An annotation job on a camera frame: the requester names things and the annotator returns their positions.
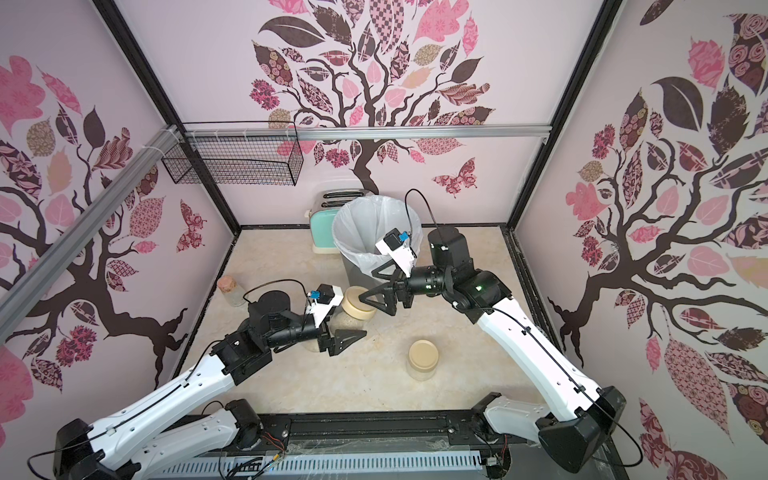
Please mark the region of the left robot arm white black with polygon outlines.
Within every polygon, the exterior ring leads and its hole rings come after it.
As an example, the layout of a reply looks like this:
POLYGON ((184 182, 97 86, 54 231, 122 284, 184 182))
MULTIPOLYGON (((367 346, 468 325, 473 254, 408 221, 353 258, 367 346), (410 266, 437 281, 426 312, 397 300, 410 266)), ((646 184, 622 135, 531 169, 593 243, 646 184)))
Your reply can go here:
POLYGON ((320 285, 307 293, 305 310, 291 310, 287 293, 272 290, 248 304, 248 316, 213 342, 189 370, 122 410, 91 424, 77 418, 59 429, 51 477, 55 479, 149 479, 211 450, 257 445, 264 430, 245 400, 180 425, 195 408, 242 384, 266 367, 275 353, 315 341, 337 356, 365 337, 359 329, 332 330, 329 321, 343 292, 320 285))

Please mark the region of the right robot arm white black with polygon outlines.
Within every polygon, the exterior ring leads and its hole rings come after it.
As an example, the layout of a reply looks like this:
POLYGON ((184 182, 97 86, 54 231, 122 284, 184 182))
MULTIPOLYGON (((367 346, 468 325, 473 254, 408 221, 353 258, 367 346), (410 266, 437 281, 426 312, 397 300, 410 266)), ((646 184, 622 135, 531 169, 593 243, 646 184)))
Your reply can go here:
POLYGON ((360 301, 394 315, 418 295, 446 300, 504 349, 543 398, 532 404, 489 395, 479 414, 491 431, 531 441, 564 470, 579 472, 622 427, 625 396, 574 366, 526 316, 511 290, 494 273, 475 267, 466 237, 456 228, 429 233, 429 266, 417 266, 411 240, 409 233, 392 229, 376 242, 387 258, 371 272, 381 283, 360 301))

